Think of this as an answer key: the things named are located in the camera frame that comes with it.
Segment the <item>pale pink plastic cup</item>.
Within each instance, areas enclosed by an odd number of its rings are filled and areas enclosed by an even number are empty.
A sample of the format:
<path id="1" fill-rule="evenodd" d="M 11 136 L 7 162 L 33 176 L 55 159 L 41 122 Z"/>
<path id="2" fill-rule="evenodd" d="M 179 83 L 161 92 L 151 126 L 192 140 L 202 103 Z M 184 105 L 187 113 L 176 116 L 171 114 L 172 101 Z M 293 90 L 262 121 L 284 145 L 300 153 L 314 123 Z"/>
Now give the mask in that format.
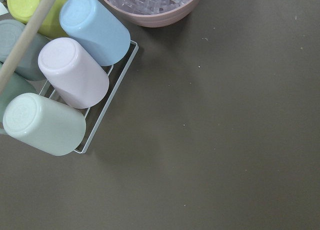
<path id="1" fill-rule="evenodd" d="M 85 109 L 99 103 L 109 89 L 109 77 L 74 39 L 57 38 L 40 51 L 38 66 L 62 99 Z"/>

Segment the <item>light blue plastic cup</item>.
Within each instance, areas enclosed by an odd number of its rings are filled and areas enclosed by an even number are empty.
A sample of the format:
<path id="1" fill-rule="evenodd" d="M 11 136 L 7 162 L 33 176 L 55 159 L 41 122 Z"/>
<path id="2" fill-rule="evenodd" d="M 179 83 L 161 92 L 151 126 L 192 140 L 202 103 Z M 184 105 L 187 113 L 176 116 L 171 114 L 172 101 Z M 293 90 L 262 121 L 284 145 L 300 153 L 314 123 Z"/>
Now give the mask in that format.
<path id="1" fill-rule="evenodd" d="M 116 64 L 129 50 L 128 29 L 98 0 L 67 0 L 59 22 L 101 66 Z"/>

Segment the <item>yellow green plastic cup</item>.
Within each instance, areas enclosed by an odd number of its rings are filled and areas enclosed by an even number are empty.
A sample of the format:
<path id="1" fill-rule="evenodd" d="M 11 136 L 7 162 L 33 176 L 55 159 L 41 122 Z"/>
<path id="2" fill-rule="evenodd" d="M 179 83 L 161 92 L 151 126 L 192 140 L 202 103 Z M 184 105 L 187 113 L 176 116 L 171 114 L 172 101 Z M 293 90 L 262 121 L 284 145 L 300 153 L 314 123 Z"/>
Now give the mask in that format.
<path id="1" fill-rule="evenodd" d="M 18 21 L 26 24 L 34 14 L 41 0 L 7 0 L 10 14 Z M 67 37 L 67 33 L 60 26 L 60 11 L 68 0 L 55 0 L 49 13 L 40 26 L 38 33 L 56 39 Z"/>

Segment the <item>teal green plastic cup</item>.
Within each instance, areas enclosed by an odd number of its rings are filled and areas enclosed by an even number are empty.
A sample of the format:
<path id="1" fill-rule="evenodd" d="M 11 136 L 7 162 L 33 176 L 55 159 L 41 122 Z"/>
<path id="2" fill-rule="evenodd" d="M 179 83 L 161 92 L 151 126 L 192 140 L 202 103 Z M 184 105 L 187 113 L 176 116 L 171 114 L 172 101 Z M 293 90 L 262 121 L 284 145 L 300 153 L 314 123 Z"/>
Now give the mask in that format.
<path id="1" fill-rule="evenodd" d="M 17 73 L 13 73 L 5 89 L 0 95 L 0 123 L 3 122 L 3 116 L 7 105 L 17 96 L 24 93 L 37 93 L 32 84 Z"/>

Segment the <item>pink bowl of ice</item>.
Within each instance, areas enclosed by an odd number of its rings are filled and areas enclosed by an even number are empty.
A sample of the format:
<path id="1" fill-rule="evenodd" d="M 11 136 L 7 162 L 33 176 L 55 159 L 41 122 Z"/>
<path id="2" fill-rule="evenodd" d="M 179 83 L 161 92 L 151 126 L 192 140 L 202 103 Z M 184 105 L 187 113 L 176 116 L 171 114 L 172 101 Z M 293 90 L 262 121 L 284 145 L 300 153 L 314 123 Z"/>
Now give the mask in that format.
<path id="1" fill-rule="evenodd" d="M 200 0 L 103 0 L 121 18 L 138 26 L 159 28 L 172 25 L 198 5 Z"/>

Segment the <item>white mint plastic cup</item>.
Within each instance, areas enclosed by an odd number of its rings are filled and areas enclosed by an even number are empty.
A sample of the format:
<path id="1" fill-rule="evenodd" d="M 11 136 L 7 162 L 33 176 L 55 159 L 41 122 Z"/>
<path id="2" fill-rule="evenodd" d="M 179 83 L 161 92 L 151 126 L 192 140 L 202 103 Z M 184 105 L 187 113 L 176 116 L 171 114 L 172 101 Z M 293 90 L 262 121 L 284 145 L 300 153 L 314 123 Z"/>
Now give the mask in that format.
<path id="1" fill-rule="evenodd" d="M 54 156 L 74 151 L 86 132 L 81 112 L 35 93 L 15 97 L 2 123 L 9 136 Z"/>

